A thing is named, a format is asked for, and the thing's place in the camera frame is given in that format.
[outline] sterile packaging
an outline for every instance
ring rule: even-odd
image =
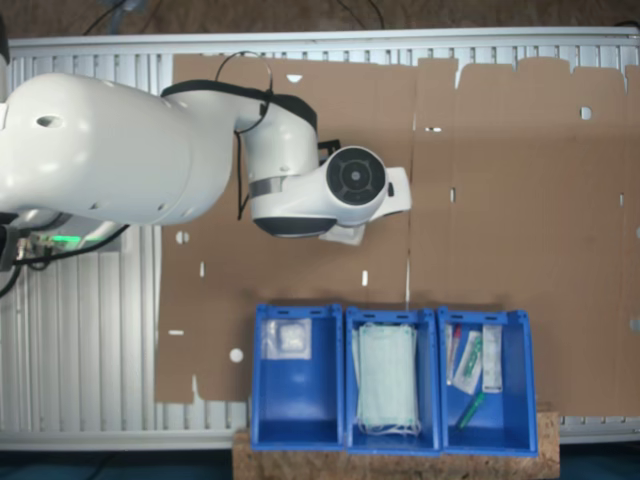
[[[352,336],[360,429],[371,435],[417,435],[415,328],[366,324]]]
[[[482,391],[502,392],[502,327],[482,326]]]
[[[468,395],[473,395],[480,373],[482,373],[482,334],[471,331],[462,353],[462,360],[453,378],[453,386]]]
[[[455,330],[453,325],[447,324],[445,327],[447,336],[447,385],[451,385],[453,381],[453,368],[456,361],[456,354],[458,353],[458,346],[460,345],[460,335],[462,329],[460,325],[456,325]]]
[[[262,358],[266,360],[310,360],[311,319],[267,320],[262,329]]]

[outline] wooden block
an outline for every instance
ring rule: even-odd
[[[347,455],[346,452],[253,452],[249,432],[233,440],[236,480],[537,479],[560,476],[558,414],[538,407],[536,458],[442,455]]]

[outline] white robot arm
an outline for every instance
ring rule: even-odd
[[[316,114],[300,98],[208,80],[156,97],[47,74],[0,105],[0,216],[22,228],[66,223],[67,234],[75,219],[80,235],[91,221],[188,222],[224,191],[233,132],[259,120],[243,139],[251,216],[266,232],[320,235],[410,209],[404,169],[385,168],[365,148],[320,165]]]

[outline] blue storage bin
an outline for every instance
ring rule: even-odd
[[[447,385],[445,325],[459,324],[461,338],[454,367],[458,368],[469,332],[482,332],[484,324],[502,326],[502,392],[485,393],[484,401],[462,430],[456,424],[472,399],[453,385]],[[475,313],[438,309],[440,342],[440,392],[442,448],[445,453],[538,455],[533,349],[526,312]],[[482,375],[475,394],[482,391]]]
[[[309,360],[263,359],[262,331],[272,319],[311,319]],[[251,402],[255,450],[343,448],[342,308],[259,305]]]
[[[417,329],[416,376],[418,412],[422,425],[418,436],[368,435],[358,428],[358,385],[351,349],[352,331],[366,323],[412,324]],[[350,307],[346,312],[346,447],[349,453],[437,456],[440,450],[438,344],[433,310],[373,311]]]

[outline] face mask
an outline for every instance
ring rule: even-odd
[[[360,430],[374,435],[417,435],[415,329],[410,325],[365,324],[353,331],[352,353]]]

